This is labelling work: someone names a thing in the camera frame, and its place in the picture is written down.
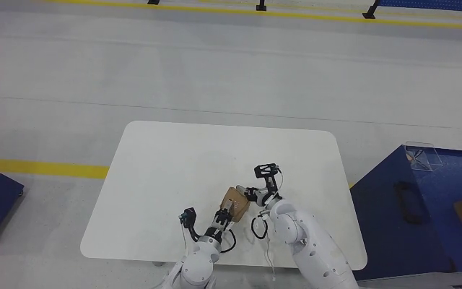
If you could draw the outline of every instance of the table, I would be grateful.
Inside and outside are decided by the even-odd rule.
[[[176,262],[185,248],[178,216],[197,211],[205,233],[230,186],[264,186],[253,168],[276,163],[280,194],[311,210],[336,240],[352,269],[367,255],[335,137],[327,131],[206,124],[131,122],[121,138],[81,242],[89,258]],[[281,184],[280,174],[277,182]],[[269,266],[266,240],[250,231],[252,204],[233,226],[237,246],[217,264]],[[269,228],[275,267],[296,267]],[[229,246],[230,237],[223,242]]]

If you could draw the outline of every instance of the yellow floor line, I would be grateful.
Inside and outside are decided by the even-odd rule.
[[[221,1],[221,0],[197,0],[199,3],[211,3],[211,4],[225,4],[225,5],[245,5],[255,6],[254,3],[249,2],[236,2],[236,1]],[[333,7],[316,7],[316,6],[305,6],[305,5],[289,5],[289,4],[267,4],[268,7],[285,8],[285,9],[306,9],[315,11],[328,11],[328,12],[346,12],[346,13],[357,13],[361,14],[367,10],[360,9],[346,9],[346,8],[333,8]],[[405,16],[405,17],[422,17],[422,18],[442,18],[442,19],[461,19],[462,15],[444,15],[444,14],[417,14],[417,13],[404,13],[404,12],[381,12],[376,11],[374,14],[378,15],[389,15],[389,16]]]
[[[29,160],[0,160],[0,173],[32,173],[77,178],[105,178],[109,167],[76,163],[48,163]]]
[[[369,20],[369,19],[364,19],[362,17],[329,16],[329,15],[301,14],[301,13],[289,13],[289,12],[260,12],[260,11],[253,11],[253,10],[223,9],[223,8],[213,8],[213,7],[184,7],[184,6],[170,6],[170,5],[163,6],[163,5],[148,5],[148,4],[137,4],[137,3],[91,1],[91,0],[43,0],[43,1],[62,3],[62,4],[83,4],[83,5],[94,5],[94,6],[128,7],[128,8],[140,8],[140,9],[246,14],[246,15],[259,15],[259,16],[267,16],[267,17],[300,18],[300,19],[328,20],[328,21],[339,21],[339,22],[356,22],[356,23],[369,23],[369,24],[387,24],[387,25],[404,25],[404,26],[422,26],[422,27],[462,29],[462,24],[444,23],[444,22],[417,22],[417,21],[385,20],[385,19]]]

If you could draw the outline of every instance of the black post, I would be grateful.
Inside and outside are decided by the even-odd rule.
[[[260,0],[260,4],[257,5],[257,11],[266,11],[265,0]]]
[[[377,9],[377,6],[380,5],[380,0],[375,0],[374,4],[369,7],[366,13],[362,13],[365,19],[375,19],[374,12]]]

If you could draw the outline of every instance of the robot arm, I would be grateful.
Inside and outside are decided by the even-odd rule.
[[[170,274],[162,282],[162,289],[174,288],[177,280],[181,289],[212,289],[215,287],[214,263],[218,261],[222,251],[222,234],[232,219],[231,206],[232,201],[225,202],[224,207],[215,213],[210,227],[203,236],[199,236],[194,230],[196,221],[194,208],[184,210],[184,213],[180,215],[180,221],[184,228],[189,229],[195,244],[188,256],[183,256],[172,268]]]
[[[312,288],[358,289],[348,261],[314,215],[283,199],[271,208],[269,218]]]
[[[295,264],[312,288],[358,289],[343,252],[315,216],[297,210],[279,196],[274,180],[278,172],[275,164],[259,165],[255,168],[256,177],[265,178],[266,188],[236,186],[236,189],[269,213],[276,236],[290,247]]]

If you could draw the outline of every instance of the gray floor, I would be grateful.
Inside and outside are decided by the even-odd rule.
[[[461,30],[0,9],[0,158],[110,165],[133,120],[327,130],[351,183],[407,140],[462,149]],[[2,225],[1,288],[150,288],[167,272],[80,254],[101,180],[13,177],[27,193]],[[304,285],[296,270],[217,274],[220,288]]]

